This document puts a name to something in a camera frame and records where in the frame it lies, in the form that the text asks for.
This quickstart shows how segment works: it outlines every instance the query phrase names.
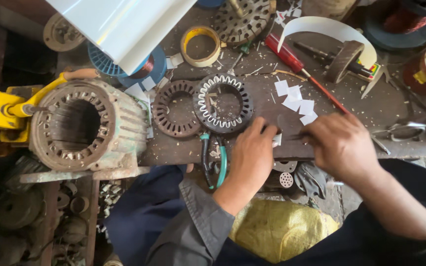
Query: screwdriver handle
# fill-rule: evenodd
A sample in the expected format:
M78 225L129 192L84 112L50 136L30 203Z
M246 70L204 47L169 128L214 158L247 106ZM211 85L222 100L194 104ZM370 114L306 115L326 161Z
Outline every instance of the screwdriver handle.
M251 46L251 43L252 43L252 40L250 40L250 41L246 42L245 44L242 44L242 45L240 46L240 51L241 51L243 54L249 54L249 47Z
M295 73L300 72L304 65L298 59L298 57L294 54L292 49L286 43L282 44L282 48L280 48L280 52L277 51L277 46L279 45L280 37L275 33L270 33L266 37L266 45L275 52L275 54L282 59L284 63L286 63L292 71Z

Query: wooden workbench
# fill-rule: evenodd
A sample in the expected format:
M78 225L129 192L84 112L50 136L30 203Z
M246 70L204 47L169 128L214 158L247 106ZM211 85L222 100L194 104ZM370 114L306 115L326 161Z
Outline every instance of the wooden workbench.
M278 10L287 8L288 6L283 8L279 6ZM181 37L189 27L197 25L212 27L215 13L215 10L202 10L193 7L160 43L164 48L165 54L169 56L180 52ZM315 101L315 112L319 116L337 112L337 109L332 106L325 95L313 88L310 83L302 82L295 77L281 73L277 75L270 74L273 72L276 63L278 63L276 69L290 71L289 67L284 65L267 46L260 45L256 51L256 45L259 41L264 40L271 24L272 21L269 21L268 27L266 27L258 39L254 41L254 45L251 46L249 56L240 61L234 70L236 75L244 80L245 88L252 96L254 102L253 118L256 116L263 116L270 123L277 124L283 131L282 145L274 149L274 157L310 160L313 158L310 145L303 145L301 141L287 141L287 136L298 133L302 128L302 124L299 120L302 116L287 109L281 104L286 96L278 97L275 93L274 82L277 81L277 76L281 80L287 80L289 87L293 85L302 85L301 92L303 98L305 100ZM283 28L276 24L272 32L280 35L282 30ZM328 36L309 32L292 34L285 39L285 42L292 46L292 41L298 40L323 51L336 51L337 46L340 45L339 41ZM386 84L384 79L381 79L368 96L361 100L361 87L366 85L367 82L348 75L337 85L327 83L323 80L325 71L324 66L303 52L295 48L294 50L304 62L306 70L330 90L349 111L357 115L370 131L382 129L394 124L397 119L408 116L408 105L412 103L404 103L407 101L405 93L402 90L397 91L391 85ZM77 49L77 51L77 56L74 56L73 52L59 53L59 71L66 66L71 66L74 69L90 66L89 60L86 60L86 50L80 51L80 49ZM219 69L220 64L218 62L215 62L212 67L205 68L196 68L184 62L174 70L172 81L199 81L210 74L225 73L239 54L237 51L234 51L232 47L222 48L222 51L224 52L223 58L218 59L223 65L221 69ZM406 60L406 58L392 56L390 63L405 62ZM260 67L263 68L257 72L258 74L245 76ZM391 73L395 73L397 76L402 73L399 69L399 64L391 65L389 69ZM115 79L110 79L113 85L115 85L114 81ZM190 107L191 102L188 101L188 99L177 101L176 105L177 106L171 108L171 110L184 109L187 110L186 112L191 112L193 110L192 107ZM422 111L415 105L414 109L417 114ZM147 149L140 158L140 165L150 166L200 162L201 142L198 136L184 139L173 138L163 134L157 129L155 123L152 123L154 125L154 138L149 140ZM235 137L236 135L224 137L228 154L234 144ZM392 142L383 139L382 143L391 151L391 154L387 155L376 147L376 151L380 158L426 158L426 135L422 136L420 141Z

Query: rusty motor housing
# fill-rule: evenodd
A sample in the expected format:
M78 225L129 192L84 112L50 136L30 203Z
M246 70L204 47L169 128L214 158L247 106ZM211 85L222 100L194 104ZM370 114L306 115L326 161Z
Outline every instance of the rusty motor housing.
M127 94L97 80L74 80L48 93L32 118L29 149L52 170L93 171L98 180L135 177L146 149L147 114Z

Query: yellow sack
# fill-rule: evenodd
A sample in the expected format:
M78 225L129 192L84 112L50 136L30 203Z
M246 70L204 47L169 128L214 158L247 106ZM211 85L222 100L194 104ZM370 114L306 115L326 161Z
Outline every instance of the yellow sack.
M293 202L253 199L236 215L236 244L270 263L288 260L338 230L331 216Z

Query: workshop floor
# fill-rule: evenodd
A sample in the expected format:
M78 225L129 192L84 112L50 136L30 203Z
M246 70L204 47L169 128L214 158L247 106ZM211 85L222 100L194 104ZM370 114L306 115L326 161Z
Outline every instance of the workshop floor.
M412 161L417 165L426 168L426 159L419 159ZM204 182L203 173L198 165L195 165L191 173L186 174L186 178L191 178L203 188L208 191L208 188ZM284 198L279 193L257 193L256 197L284 201ZM302 197L298 200L292 200L295 203L306 205L309 202L308 197ZM346 217L354 210L359 207L359 204L363 202L358 193L347 185L335 186L331 191L327 192L325 200L318 196L312 197L312 201L322 210L324 213L329 214L336 222L341 226Z

